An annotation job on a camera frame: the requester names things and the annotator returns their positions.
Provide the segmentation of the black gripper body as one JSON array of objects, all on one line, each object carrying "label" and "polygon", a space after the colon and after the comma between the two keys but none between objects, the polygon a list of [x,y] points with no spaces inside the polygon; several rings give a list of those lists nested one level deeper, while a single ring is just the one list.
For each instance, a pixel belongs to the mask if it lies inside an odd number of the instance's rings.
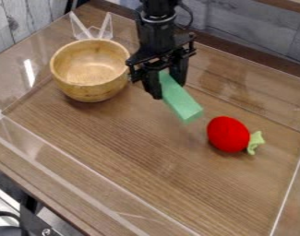
[{"label": "black gripper body", "polygon": [[158,71],[170,66],[170,57],[177,52],[195,54],[191,32],[178,33],[193,23],[193,11],[182,0],[139,0],[134,10],[138,49],[126,60],[133,82],[142,81],[142,64]]}]

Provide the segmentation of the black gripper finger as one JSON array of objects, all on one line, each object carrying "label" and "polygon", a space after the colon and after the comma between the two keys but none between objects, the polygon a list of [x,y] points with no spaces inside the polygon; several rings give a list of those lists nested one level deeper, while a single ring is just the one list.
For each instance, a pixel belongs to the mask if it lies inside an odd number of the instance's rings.
[{"label": "black gripper finger", "polygon": [[187,53],[177,52],[175,54],[173,54],[170,57],[169,74],[181,86],[183,86],[186,82],[187,66]]},{"label": "black gripper finger", "polygon": [[155,100],[162,98],[162,86],[159,83],[159,71],[149,65],[142,64],[142,85],[143,89],[149,92]]}]

